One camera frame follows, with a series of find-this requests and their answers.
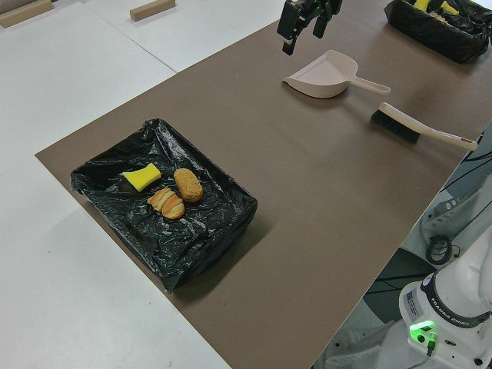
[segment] brush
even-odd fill
[[[468,151],[475,151],[478,147],[475,141],[427,127],[387,102],[379,105],[379,110],[372,114],[371,120],[413,144],[417,142],[420,135],[426,135]]]

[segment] black plastic-lined tray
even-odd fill
[[[142,192],[123,177],[153,163],[161,178]],[[147,199],[166,186],[179,194],[178,168],[192,170],[204,189],[184,215],[164,218]],[[171,293],[210,268],[244,232],[258,202],[166,121],[153,119],[71,173],[71,187],[102,214],[131,252]]]
[[[430,0],[427,10],[443,0]],[[390,25],[414,40],[458,63],[470,62],[487,50],[492,11],[470,0],[449,0],[460,15],[442,14],[447,21],[414,7],[415,0],[393,0],[384,12]]]

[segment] black bristles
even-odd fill
[[[371,121],[383,128],[386,128],[389,131],[392,131],[396,135],[400,136],[401,138],[412,144],[416,143],[421,135],[413,129],[402,125],[399,121],[395,121],[392,117],[389,117],[381,110],[377,110],[374,114],[372,114]]]

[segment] beige dustpan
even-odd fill
[[[321,57],[284,79],[288,85],[313,98],[330,98],[354,85],[364,90],[386,95],[391,89],[357,77],[358,65],[346,55],[328,50]]]

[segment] yellow sponge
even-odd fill
[[[441,5],[441,8],[445,11],[445,12],[448,12],[448,13],[451,13],[451,14],[454,14],[454,15],[459,15],[460,12],[458,10],[456,10],[455,8],[453,8],[451,5],[449,5],[447,2],[443,2],[443,4]]]
[[[431,0],[417,0],[414,7],[420,9],[422,12],[426,12],[429,2],[431,2]]]
[[[124,171],[123,175],[138,192],[146,188],[161,177],[161,172],[152,163],[137,171]]]

